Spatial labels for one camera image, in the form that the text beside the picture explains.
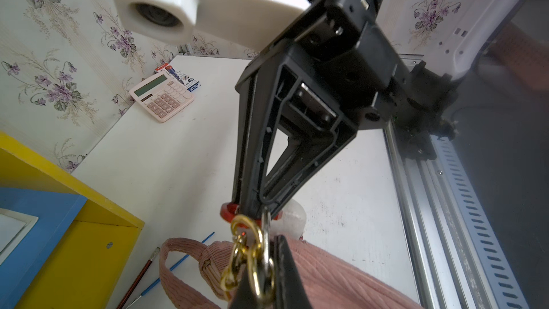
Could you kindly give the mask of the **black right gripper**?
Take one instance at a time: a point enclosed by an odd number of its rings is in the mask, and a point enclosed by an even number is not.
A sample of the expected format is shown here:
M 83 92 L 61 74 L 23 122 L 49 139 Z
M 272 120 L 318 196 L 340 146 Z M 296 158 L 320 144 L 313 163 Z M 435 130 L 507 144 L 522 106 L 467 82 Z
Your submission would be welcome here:
M 279 213 L 358 130 L 410 123 L 410 73 L 376 24 L 380 0 L 313 0 L 253 60 L 239 94 L 232 202 Z

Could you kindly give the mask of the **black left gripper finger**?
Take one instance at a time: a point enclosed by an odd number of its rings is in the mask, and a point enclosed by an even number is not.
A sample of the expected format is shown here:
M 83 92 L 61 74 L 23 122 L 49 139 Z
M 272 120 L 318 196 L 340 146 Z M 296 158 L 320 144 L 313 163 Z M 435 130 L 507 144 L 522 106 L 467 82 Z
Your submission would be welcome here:
M 258 299 L 252 289 L 253 278 L 245 267 L 229 308 L 312 308 L 290 251 L 290 241 L 277 235 L 270 243 L 270 251 L 274 257 L 272 297 L 263 303 Z

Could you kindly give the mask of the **pink corduroy handbag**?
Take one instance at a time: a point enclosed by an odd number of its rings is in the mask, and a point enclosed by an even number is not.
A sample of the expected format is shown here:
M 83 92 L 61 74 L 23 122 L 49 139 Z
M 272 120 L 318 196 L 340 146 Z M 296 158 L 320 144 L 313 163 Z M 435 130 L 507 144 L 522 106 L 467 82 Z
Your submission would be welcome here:
M 162 287 L 176 308 L 216 308 L 167 266 L 171 252 L 194 258 L 203 280 L 229 308 L 419 308 L 400 291 L 302 240 L 270 232 L 261 220 L 236 215 L 232 240 L 211 245 L 170 238 L 160 250 Z

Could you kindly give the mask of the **white kitty plush keychain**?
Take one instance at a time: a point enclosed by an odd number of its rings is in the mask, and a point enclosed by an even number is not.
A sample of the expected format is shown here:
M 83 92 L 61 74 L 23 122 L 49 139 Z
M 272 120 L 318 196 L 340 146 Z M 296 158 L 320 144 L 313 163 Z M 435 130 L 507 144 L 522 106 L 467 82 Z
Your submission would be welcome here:
M 228 223 L 236 216 L 238 205 L 224 203 L 220 210 L 223 220 Z M 290 200 L 283 210 L 272 219 L 270 232 L 273 235 L 284 235 L 287 239 L 301 240 L 305 230 L 307 216 L 305 209 L 296 200 Z

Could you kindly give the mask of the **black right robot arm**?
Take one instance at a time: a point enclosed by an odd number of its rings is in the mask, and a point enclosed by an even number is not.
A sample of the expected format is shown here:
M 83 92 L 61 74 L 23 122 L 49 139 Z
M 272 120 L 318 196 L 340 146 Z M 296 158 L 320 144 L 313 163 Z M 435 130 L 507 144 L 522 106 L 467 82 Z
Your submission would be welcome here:
M 246 67 L 231 203 L 277 215 L 357 136 L 388 123 L 413 146 L 520 0 L 308 0 Z

